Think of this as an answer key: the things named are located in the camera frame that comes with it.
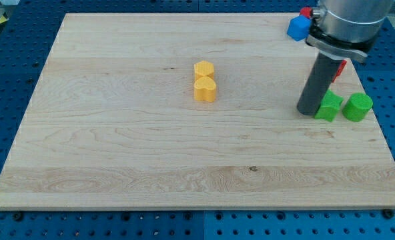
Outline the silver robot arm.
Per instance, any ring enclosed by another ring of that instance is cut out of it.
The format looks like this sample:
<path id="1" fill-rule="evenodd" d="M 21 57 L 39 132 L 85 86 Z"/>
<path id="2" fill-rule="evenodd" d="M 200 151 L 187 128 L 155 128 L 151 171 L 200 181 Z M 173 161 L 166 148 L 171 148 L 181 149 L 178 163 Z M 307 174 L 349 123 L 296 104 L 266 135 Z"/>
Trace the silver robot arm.
<path id="1" fill-rule="evenodd" d="M 393 4 L 393 0 L 319 0 L 310 13 L 306 43 L 363 63 Z"/>

